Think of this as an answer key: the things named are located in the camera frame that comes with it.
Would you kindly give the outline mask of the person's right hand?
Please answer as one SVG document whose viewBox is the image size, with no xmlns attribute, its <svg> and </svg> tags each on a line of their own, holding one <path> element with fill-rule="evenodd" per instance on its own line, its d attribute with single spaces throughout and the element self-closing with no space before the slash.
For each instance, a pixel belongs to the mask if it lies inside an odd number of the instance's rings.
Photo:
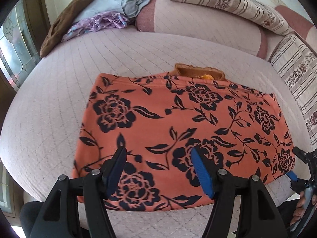
<svg viewBox="0 0 317 238">
<path fill-rule="evenodd" d="M 305 209 L 303 208 L 303 205 L 305 204 L 305 201 L 306 201 L 304 191 L 301 191 L 299 195 L 300 195 L 300 199 L 298 200 L 296 204 L 296 210 L 293 213 L 293 218 L 291 219 L 290 225 L 295 224 L 295 222 L 300 220 L 305 214 Z M 313 205 L 316 204 L 316 195 L 312 196 L 312 204 Z"/>
</svg>

